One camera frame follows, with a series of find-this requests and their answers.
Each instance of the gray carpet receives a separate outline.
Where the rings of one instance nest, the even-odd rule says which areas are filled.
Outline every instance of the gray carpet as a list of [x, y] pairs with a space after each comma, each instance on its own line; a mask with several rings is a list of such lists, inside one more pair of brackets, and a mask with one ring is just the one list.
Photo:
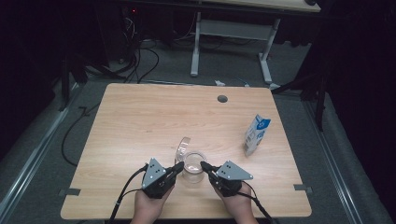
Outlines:
[[[147, 42], [144, 46], [154, 45], [153, 42]], [[143, 79], [143, 82], [160, 80], [215, 85], [215, 80], [220, 80], [227, 86], [244, 86], [245, 82], [252, 87], [268, 86], [263, 82], [257, 58], [258, 49], [263, 46], [262, 42], [253, 42], [243, 46], [227, 42], [222, 43], [219, 48], [218, 46], [219, 43], [212, 42], [203, 44], [200, 75], [192, 78], [190, 77], [191, 46], [174, 45], [173, 48], [169, 48], [158, 44], [152, 50], [160, 55], [160, 63]], [[292, 48], [287, 43], [273, 46], [270, 52], [271, 59], [268, 63], [276, 84], [285, 84], [294, 79], [308, 49], [309, 47]], [[156, 57], [152, 52], [142, 49], [141, 55], [141, 64], [137, 69], [140, 76], [156, 63]], [[118, 66], [115, 63], [112, 64], [112, 68]], [[58, 196], [58, 192], [60, 189], [69, 187], [75, 171], [73, 166], [64, 161], [61, 144], [67, 129], [82, 113], [82, 109], [79, 107], [90, 108], [99, 103], [106, 85], [110, 82], [115, 81], [106, 77], [90, 77], [90, 81], [81, 87], [80, 94], [76, 101], [70, 105], [69, 113], [49, 144], [46, 157], [23, 193], [8, 223], [78, 223], [77, 220], [63, 220], [60, 217], [64, 198]], [[30, 153], [38, 145], [39, 139], [50, 126], [52, 119], [59, 113], [57, 112], [61, 105], [59, 87], [56, 91], [57, 98], [37, 117], [7, 157], [1, 161], [2, 188], [0, 196], [2, 199], [7, 195], [8, 189], [28, 160]], [[310, 217], [281, 218], [279, 223], [349, 223], [347, 213], [326, 165], [315, 127], [304, 109], [305, 103], [302, 103], [300, 98], [291, 91], [275, 95], [275, 100], [302, 180], [313, 190], [308, 194], [313, 210]], [[356, 159], [329, 98], [326, 99], [326, 104], [323, 117], [324, 133], [337, 164], [346, 178], [356, 205], [360, 209], [362, 222], [392, 223]], [[66, 139], [65, 152], [71, 161], [78, 162], [95, 112], [96, 110], [93, 110], [88, 117], [84, 117]], [[87, 223], [102, 222], [97, 220]]]

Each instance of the wooden table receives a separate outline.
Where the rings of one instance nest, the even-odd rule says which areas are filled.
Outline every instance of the wooden table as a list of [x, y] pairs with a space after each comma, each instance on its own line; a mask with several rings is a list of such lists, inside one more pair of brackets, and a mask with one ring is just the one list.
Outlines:
[[[228, 102], [220, 103], [219, 95]], [[257, 150], [246, 157], [245, 131], [256, 114], [271, 119]], [[311, 214], [272, 93], [264, 88], [110, 84], [92, 125], [61, 212], [66, 219], [108, 219], [128, 178], [151, 157], [174, 165], [181, 139], [188, 151], [205, 153], [220, 166], [231, 160], [254, 176], [248, 183], [273, 217]], [[128, 189], [139, 189], [143, 174]], [[254, 215], [263, 214], [253, 203]], [[117, 218], [132, 218], [134, 193], [124, 197]], [[161, 218], [230, 217], [207, 175], [188, 184], [181, 174]]]

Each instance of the white desk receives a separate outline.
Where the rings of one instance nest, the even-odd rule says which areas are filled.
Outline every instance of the white desk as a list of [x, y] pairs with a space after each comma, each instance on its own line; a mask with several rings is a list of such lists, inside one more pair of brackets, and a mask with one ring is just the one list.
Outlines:
[[[302, 12], [320, 12], [318, 5], [309, 6], [304, 0], [204, 0], [201, 2], [213, 2], [222, 4], [233, 4], [248, 7], [268, 7], [280, 10], [294, 10]], [[274, 42], [276, 31], [280, 19], [274, 20], [272, 26], [246, 24], [228, 21], [201, 20], [201, 13], [197, 13], [195, 28], [195, 45], [192, 53], [191, 76], [198, 76], [199, 67], [199, 41], [200, 35], [219, 35], [246, 39], [266, 40], [266, 44], [259, 60], [262, 67], [262, 74], [266, 83], [271, 84], [271, 74], [268, 69], [267, 57]]]

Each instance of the floor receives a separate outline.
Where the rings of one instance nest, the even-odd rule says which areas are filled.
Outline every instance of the floor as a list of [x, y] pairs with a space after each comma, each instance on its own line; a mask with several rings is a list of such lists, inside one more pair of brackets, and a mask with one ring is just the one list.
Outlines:
[[[248, 84], [268, 88], [257, 57], [261, 46], [260, 41], [238, 39], [203, 42], [200, 74], [190, 77], [192, 45], [189, 41], [169, 48], [148, 40], [142, 45], [137, 74], [142, 76], [154, 68], [142, 83], [214, 86], [219, 80], [226, 86]], [[273, 45], [268, 64], [274, 83], [282, 85], [294, 80], [308, 50], [309, 46], [293, 48], [289, 43]], [[120, 66], [113, 63], [110, 68]], [[99, 103], [106, 85], [111, 82], [120, 81], [90, 75], [85, 85], [72, 82], [72, 102], [62, 112], [59, 111], [60, 85], [55, 86], [54, 101], [0, 163], [1, 223], [82, 223], [60, 217], [64, 197], [59, 196], [59, 191], [69, 187], [75, 171], [74, 166], [65, 162], [62, 145], [68, 159], [78, 162], [96, 112], [93, 109], [88, 117], [81, 119], [81, 107], [92, 108]], [[279, 223], [392, 223], [347, 140], [331, 99], [326, 98], [324, 132], [321, 133], [313, 123], [315, 102], [302, 102], [297, 91], [286, 91], [274, 98], [302, 180], [312, 189], [307, 196], [313, 209], [310, 217], [280, 218]], [[85, 222], [103, 223], [103, 220]], [[230, 223], [230, 220], [215, 222]]]

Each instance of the gray tape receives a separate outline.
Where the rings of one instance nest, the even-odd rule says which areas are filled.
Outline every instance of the gray tape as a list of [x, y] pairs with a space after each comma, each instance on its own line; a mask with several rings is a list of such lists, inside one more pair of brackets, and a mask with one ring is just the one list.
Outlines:
[[311, 187], [307, 187], [306, 185], [294, 185], [294, 189], [295, 190], [305, 190], [305, 192], [307, 194], [314, 192]]
[[65, 195], [79, 195], [79, 192], [81, 189], [61, 189], [59, 190], [59, 196], [65, 196]]

